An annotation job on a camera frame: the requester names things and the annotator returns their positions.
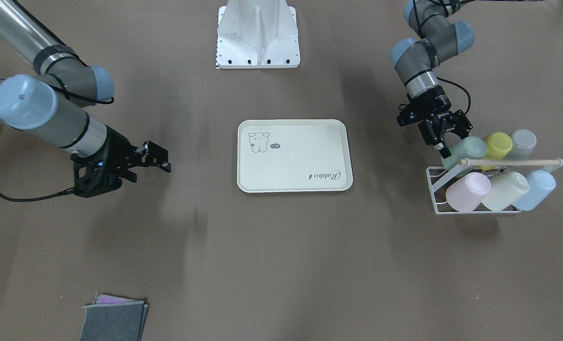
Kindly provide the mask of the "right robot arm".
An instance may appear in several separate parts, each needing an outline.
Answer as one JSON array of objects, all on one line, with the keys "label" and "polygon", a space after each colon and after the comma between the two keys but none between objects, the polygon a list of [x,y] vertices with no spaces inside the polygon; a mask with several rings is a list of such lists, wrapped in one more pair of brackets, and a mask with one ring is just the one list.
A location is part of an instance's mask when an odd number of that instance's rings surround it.
[{"label": "right robot arm", "polygon": [[113,102],[112,76],[85,64],[17,0],[0,0],[0,37],[36,72],[0,78],[0,125],[67,151],[78,168],[113,179],[135,182],[134,167],[171,171],[166,149],[152,142],[132,145],[86,112]]}]

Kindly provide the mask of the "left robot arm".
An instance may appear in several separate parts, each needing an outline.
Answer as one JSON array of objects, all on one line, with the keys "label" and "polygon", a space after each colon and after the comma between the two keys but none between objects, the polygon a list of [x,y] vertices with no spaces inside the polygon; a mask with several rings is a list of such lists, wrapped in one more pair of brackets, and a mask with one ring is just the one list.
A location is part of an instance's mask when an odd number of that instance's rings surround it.
[{"label": "left robot arm", "polygon": [[434,73],[444,61],[474,43],[473,30],[466,21],[448,20],[465,4],[465,0],[410,0],[404,19],[418,39],[403,39],[390,51],[390,61],[408,99],[408,103],[400,104],[396,121],[400,126],[416,124],[424,142],[439,151],[443,159],[452,155],[445,134],[465,139],[473,127],[467,118],[468,110],[451,110],[442,79]]}]

